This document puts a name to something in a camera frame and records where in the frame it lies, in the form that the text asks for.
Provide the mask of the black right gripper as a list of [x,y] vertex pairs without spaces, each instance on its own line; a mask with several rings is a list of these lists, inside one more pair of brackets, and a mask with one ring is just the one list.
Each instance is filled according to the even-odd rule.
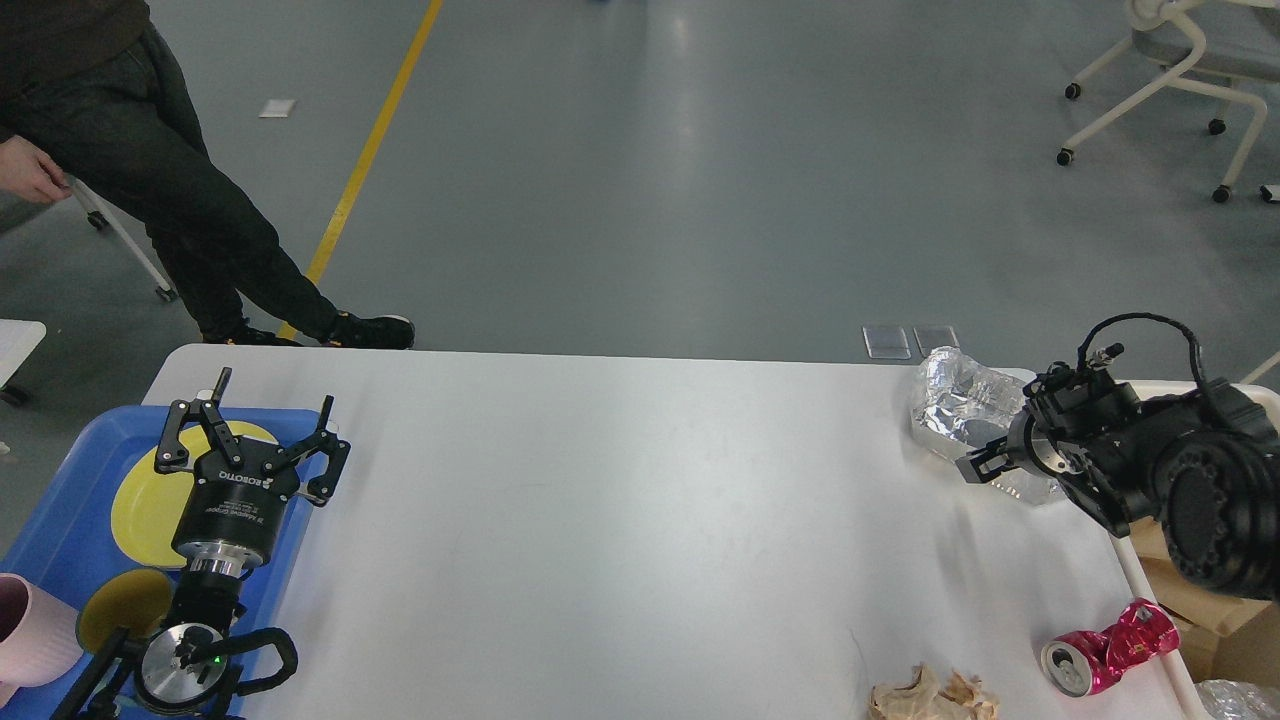
[[955,460],[969,484],[989,484],[1006,471],[1020,468],[1046,478],[1082,477],[1082,439],[1039,423],[1029,410],[1018,413],[1006,438],[992,439]]

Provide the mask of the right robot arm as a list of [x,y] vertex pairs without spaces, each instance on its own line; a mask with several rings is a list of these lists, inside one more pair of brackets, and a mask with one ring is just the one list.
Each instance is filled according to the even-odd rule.
[[1074,364],[1053,363],[1023,388],[1007,434],[957,460],[972,484],[1021,469],[1059,483],[1116,538],[1153,518],[1189,583],[1244,600],[1277,600],[1277,429],[1265,407],[1224,378],[1207,379],[1196,333],[1169,316],[1188,345],[1194,387],[1142,400],[1115,380],[1120,343],[1093,348],[1117,318],[1094,325]]

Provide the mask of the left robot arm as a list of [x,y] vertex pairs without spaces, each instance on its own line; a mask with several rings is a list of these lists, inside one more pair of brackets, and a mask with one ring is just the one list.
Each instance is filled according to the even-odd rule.
[[193,484],[172,548],[184,560],[164,615],[118,623],[52,711],[55,719],[114,719],[132,685],[141,706],[169,717],[227,719],[230,703],[291,679],[298,655],[276,626],[234,634],[246,579],[274,555],[293,498],[321,507],[335,493],[349,443],[329,427],[326,396],[314,430],[283,446],[233,432],[221,415],[232,370],[207,398],[168,410],[154,470],[187,471]]

